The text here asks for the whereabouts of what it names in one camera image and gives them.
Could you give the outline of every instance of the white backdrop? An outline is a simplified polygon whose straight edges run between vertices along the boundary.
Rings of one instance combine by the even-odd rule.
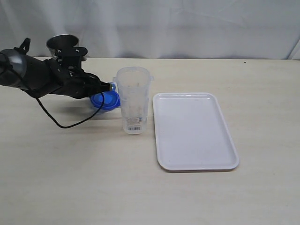
[[[0,0],[0,49],[62,33],[91,57],[300,59],[300,0]]]

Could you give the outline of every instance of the wooden table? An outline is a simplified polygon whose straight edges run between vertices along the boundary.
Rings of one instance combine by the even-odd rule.
[[[151,72],[150,97],[214,94],[240,166],[163,171],[152,106],[141,135],[122,130],[119,109],[65,130],[22,91],[0,87],[0,224],[300,224],[299,61],[88,59],[83,67],[111,81],[126,66]],[[88,99],[41,99],[64,125],[93,112]]]

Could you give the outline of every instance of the metal cup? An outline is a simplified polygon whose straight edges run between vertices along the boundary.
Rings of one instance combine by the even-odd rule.
[[[50,51],[50,54],[53,59],[57,59],[55,55],[55,51],[58,49],[67,49],[72,47],[79,47],[79,39],[78,37],[71,34],[61,34],[50,38],[46,42],[46,46]]]

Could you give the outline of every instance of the plastic measuring cup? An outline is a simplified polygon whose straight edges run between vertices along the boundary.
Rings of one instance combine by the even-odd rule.
[[[143,67],[125,67],[115,77],[121,102],[123,129],[130,135],[147,128],[150,73]]]

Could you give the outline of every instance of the barcode label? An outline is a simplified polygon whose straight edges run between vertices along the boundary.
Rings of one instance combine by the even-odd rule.
[[[141,127],[128,127],[128,130],[140,130]]]

